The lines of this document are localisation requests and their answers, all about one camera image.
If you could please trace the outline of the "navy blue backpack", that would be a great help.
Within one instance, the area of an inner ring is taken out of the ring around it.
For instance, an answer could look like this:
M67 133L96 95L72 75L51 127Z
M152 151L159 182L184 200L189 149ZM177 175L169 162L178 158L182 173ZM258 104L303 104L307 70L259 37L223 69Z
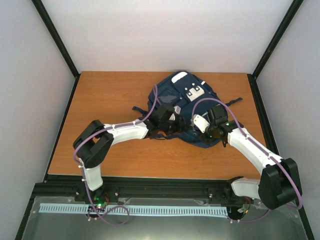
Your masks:
M214 98L216 100L220 98L209 84L185 70L171 74L156 86L157 103L153 112L163 103L170 104L174 107L178 115L188 124L191 123L193 116L192 111L194 111L196 115L201 115L208 120L207 110L219 105L218 102L213 100L205 100L196 105L196 103L205 98ZM157 140L180 139L203 149L211 148L221 141L218 138L212 138L209 143L206 144L200 140L200 134L201 131L197 127L192 127L175 135L164 136L163 134L157 134L154 138Z

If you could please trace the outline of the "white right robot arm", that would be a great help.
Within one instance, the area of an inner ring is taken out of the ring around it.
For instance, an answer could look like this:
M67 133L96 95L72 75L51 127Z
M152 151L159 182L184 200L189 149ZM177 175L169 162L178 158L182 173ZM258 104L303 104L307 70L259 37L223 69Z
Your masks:
M296 162L284 159L258 142L237 120L229 120L221 105L207 111L208 117L195 114L193 124L208 143L220 139L223 146L238 150L257 169L259 179L240 177L231 182L232 192L239 197L261 200L270 210L297 201L302 207L302 190Z

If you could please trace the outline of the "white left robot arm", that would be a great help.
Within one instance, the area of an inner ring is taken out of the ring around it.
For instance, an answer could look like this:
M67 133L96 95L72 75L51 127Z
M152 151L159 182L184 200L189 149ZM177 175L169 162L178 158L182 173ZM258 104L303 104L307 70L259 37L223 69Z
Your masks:
M92 121L73 142L73 157L81 168L86 195L95 202L103 198L101 163L113 145L154 138L159 132L177 135L189 128L190 122L168 103L152 108L146 116L130 122L103 124L99 120Z

